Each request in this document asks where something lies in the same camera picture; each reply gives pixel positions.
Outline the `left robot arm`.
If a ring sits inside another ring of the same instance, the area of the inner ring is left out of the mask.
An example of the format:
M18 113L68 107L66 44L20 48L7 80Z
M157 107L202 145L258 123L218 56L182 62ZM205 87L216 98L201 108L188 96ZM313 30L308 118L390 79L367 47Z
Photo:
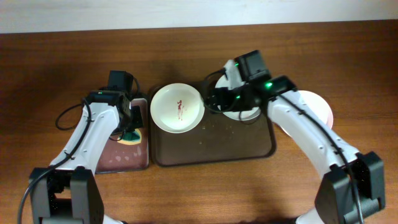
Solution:
M66 146L48 167L31 172L18 223L28 198L34 223L116 223L104 213L95 173L108 141L127 146L142 142L142 115L131 104L139 94L132 88L138 84L132 74L112 70L105 87L82 99L81 118Z

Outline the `small black tray with water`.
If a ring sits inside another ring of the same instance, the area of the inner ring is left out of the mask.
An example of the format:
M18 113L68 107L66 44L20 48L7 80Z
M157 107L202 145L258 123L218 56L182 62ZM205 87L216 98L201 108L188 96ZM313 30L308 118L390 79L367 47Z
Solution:
M104 148L99 154L95 172L105 174L146 169L149 165L147 100L142 96L133 99L124 91L99 90L90 93L90 101L107 107L96 114L99 121L96 129L101 131L99 140ZM142 142L128 146L118 143L118 139L131 132L124 129L133 106L140 106L144 127L139 128Z

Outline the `large brown serving tray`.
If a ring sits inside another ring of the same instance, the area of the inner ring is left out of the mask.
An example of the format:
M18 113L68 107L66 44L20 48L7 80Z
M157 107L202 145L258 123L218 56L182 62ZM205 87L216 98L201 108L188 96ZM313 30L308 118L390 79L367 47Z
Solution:
M161 167L262 159L277 149L269 118L236 121L205 110L197 126L185 133L168 133L150 122L150 153Z

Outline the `green yellow sponge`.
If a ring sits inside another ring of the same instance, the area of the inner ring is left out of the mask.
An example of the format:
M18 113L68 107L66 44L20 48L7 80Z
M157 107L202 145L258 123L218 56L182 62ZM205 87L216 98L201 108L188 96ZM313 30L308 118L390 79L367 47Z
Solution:
M118 139L118 143L133 146L142 142L142 134L139 129L131 132L126 132Z

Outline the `white plate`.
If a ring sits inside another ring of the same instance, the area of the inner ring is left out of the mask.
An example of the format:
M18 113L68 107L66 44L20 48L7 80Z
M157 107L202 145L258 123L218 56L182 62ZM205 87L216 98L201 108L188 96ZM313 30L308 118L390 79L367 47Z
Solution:
M173 83L154 93L150 103L153 122L168 133L180 134L195 128L205 107L199 91L191 85Z
M216 88L221 88L221 87L229 87L229 82L227 81L226 77L223 75L218 79L215 85ZM241 121L248 121L251 119L254 119L258 117L261 113L261 110L258 107L254 107L252 110L249 111L243 111L243 112L225 112L223 113L225 116L227 116L230 119L234 120L241 120Z
M320 121L332 129L334 117L330 105L314 92L306 90L299 90L298 92L300 93L300 99L297 101L292 100L291 97L285 94L283 96L288 98L301 110L311 110Z

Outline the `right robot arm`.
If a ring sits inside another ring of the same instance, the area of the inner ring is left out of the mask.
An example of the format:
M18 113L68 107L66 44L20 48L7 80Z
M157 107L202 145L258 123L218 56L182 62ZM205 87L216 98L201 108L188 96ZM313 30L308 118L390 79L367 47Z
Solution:
M322 181L313 209L284 223L364 223L386 206L384 163L375 153L360 153L315 115L297 86L285 75L272 77L260 51L228 60L217 71L227 87L202 82L203 102L212 113L258 107L285 129L305 153Z

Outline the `white plate bottom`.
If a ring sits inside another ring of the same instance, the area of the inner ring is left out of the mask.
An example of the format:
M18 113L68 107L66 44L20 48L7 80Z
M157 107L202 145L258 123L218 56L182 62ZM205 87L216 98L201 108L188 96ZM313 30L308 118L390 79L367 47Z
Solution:
M306 90L299 90L298 92L300 93L300 99L297 101L292 100L291 97L285 94L283 96L288 98L301 110L311 110L320 121L332 129L334 117L330 105L314 92Z

